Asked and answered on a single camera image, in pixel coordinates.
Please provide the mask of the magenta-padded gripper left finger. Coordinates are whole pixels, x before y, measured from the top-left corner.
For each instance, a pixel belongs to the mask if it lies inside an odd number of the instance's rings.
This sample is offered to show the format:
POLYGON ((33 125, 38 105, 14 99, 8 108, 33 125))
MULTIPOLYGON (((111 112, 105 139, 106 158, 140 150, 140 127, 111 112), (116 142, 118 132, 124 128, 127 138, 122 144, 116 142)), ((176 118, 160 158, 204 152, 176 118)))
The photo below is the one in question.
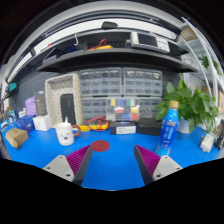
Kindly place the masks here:
POLYGON ((92 146, 87 145, 68 156, 58 155, 44 167, 44 170, 67 181, 81 185, 92 155, 92 146))

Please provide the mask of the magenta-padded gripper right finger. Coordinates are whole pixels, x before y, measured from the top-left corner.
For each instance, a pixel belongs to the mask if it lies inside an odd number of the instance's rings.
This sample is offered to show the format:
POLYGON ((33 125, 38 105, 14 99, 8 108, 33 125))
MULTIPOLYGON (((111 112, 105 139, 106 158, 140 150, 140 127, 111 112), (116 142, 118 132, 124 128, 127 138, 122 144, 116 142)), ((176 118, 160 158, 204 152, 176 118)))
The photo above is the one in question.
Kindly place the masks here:
POLYGON ((134 156, 145 185, 182 169, 169 156, 158 156, 154 152, 139 145, 134 146, 134 156))

